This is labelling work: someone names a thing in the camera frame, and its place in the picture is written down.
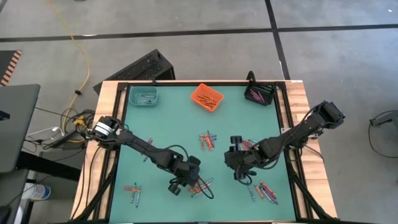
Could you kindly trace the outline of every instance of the gray floor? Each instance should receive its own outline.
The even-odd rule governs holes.
[[[198,29],[270,27],[264,1],[54,0],[74,34],[115,34]],[[395,1],[272,0],[279,27],[398,23]],[[0,37],[66,35],[42,1],[9,0],[0,13]],[[372,152],[368,120],[398,108],[398,31],[356,30],[280,34],[292,79],[304,80],[311,105],[334,101],[344,125],[320,138],[338,216],[359,222],[398,219],[398,160]],[[174,65],[178,79],[240,79],[253,70],[261,79],[283,79],[272,34],[194,35],[84,40],[91,78],[76,108],[94,109],[91,86],[153,49]],[[83,58],[70,41],[0,43],[22,50],[10,84],[42,86],[37,106],[61,112],[85,78]],[[59,117],[35,111],[30,132],[55,126]],[[398,154],[397,130],[373,129],[374,145]],[[71,200],[36,203],[31,223],[62,222]]]

